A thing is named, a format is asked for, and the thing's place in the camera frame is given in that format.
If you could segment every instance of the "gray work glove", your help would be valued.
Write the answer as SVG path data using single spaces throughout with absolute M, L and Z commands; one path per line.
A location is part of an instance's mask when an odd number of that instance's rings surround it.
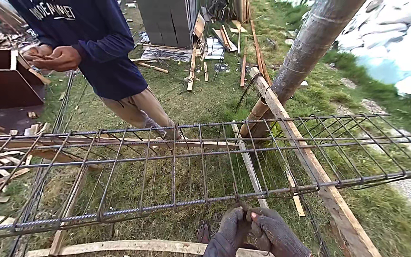
M 220 229 L 207 245 L 203 257 L 235 257 L 251 229 L 246 207 L 229 209 L 221 219 Z
M 275 257 L 308 257 L 310 250 L 296 237 L 280 214 L 266 208 L 251 208 L 247 221 L 252 222 L 251 233 L 256 237 L 256 247 L 269 251 Z

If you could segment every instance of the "navy blue long-sleeve shirt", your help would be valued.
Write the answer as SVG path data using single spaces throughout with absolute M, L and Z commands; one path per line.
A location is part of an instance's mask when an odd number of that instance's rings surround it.
M 94 92 L 121 100 L 147 88 L 128 52 L 134 40 L 117 0 L 9 0 L 43 44 L 73 46 Z

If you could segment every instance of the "brown plywood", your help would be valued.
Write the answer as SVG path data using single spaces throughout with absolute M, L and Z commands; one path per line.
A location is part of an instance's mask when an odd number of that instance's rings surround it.
M 42 104 L 41 98 L 17 70 L 0 70 L 0 109 Z

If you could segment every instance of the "khaki pants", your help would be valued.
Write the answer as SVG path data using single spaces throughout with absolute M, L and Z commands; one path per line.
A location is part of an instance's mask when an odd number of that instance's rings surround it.
M 147 129 L 150 127 L 173 127 L 175 124 L 164 112 L 163 107 L 153 94 L 150 87 L 137 95 L 123 98 L 119 101 L 100 97 L 101 101 L 124 121 L 137 127 Z M 174 130 L 155 130 L 160 136 L 167 139 L 174 138 Z

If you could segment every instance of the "stack of concrete blocks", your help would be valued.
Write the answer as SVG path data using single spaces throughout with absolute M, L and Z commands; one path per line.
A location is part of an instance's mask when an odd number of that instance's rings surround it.
M 141 0 L 137 4 L 152 44 L 191 47 L 196 0 Z

